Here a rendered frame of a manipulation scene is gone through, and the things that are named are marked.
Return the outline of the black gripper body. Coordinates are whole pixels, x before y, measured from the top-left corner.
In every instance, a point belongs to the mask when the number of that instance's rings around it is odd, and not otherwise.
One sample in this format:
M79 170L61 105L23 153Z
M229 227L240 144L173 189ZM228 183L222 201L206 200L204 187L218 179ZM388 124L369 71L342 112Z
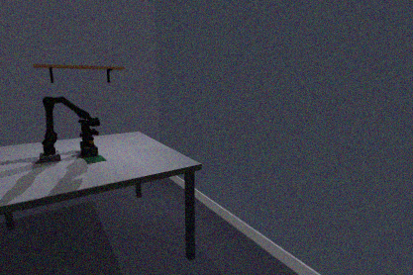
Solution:
M94 140L94 137L90 135L90 128L81 128L81 131L82 133L80 134L80 137L84 138L85 141Z

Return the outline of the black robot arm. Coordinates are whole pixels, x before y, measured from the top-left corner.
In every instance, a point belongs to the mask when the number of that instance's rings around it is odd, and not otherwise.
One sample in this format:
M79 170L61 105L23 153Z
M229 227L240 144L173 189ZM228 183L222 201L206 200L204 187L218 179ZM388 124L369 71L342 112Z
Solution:
M45 156L55 154L55 147L53 145L57 140L57 133L55 133L53 131L52 109L53 109L54 104L59 103L59 102L63 103L64 105L66 105L67 107L72 109L79 118L88 120L88 121L86 121L86 120L79 119L77 121L78 123L81 123L81 127L83 129L90 128L89 125L91 127L100 126L100 121L97 117L96 118L91 118L89 116L88 112L86 112L82 109L79 109L78 107L76 107L69 100L67 100L63 97L59 97L59 98L46 97L46 98L44 98L43 103L44 103L44 107L46 108L46 113L47 113L47 133L46 133L46 139L42 142L42 144L44 145L44 155Z

